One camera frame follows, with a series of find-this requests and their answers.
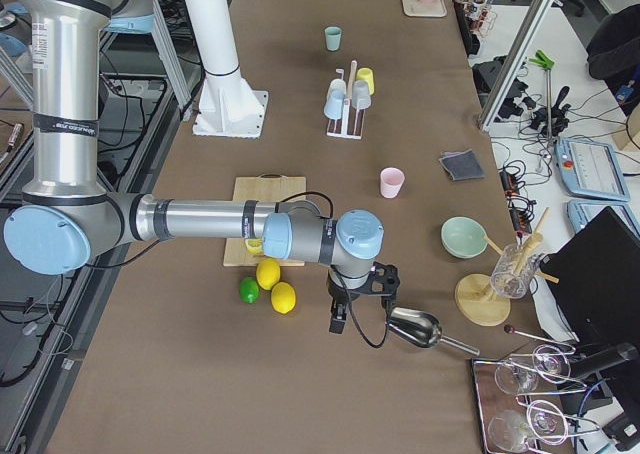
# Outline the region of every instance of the white cup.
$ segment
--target white cup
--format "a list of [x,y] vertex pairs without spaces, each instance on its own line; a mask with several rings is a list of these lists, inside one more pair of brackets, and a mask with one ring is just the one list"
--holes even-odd
[[380,172],[380,194],[387,199],[394,198],[404,183],[404,172],[396,167],[387,167]]

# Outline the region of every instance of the green cup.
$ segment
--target green cup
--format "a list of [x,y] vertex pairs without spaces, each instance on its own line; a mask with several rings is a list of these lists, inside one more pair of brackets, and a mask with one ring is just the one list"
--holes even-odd
[[324,30],[324,40],[327,43],[328,51],[337,51],[340,49],[341,38],[342,29],[338,26],[329,26]]

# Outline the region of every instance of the cutting board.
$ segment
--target cutting board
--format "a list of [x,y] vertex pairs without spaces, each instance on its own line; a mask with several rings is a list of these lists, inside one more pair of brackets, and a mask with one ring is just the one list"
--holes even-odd
[[[277,202],[307,190],[306,177],[236,177],[233,200],[237,202],[256,200]],[[254,256],[244,245],[244,239],[227,239],[222,265],[255,266],[265,256]],[[281,266],[304,266],[302,261],[279,260]]]

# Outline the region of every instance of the black monitor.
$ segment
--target black monitor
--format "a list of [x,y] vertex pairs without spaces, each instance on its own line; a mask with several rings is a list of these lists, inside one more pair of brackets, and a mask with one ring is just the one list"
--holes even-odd
[[[640,349],[640,240],[607,207],[541,269],[580,345]],[[629,419],[640,425],[640,360],[606,369],[603,377]]]

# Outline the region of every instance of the gray cloth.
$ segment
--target gray cloth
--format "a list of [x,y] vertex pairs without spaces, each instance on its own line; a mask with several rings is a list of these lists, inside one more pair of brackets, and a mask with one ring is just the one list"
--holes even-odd
[[484,179],[484,170],[471,149],[464,152],[445,152],[439,161],[453,181]]

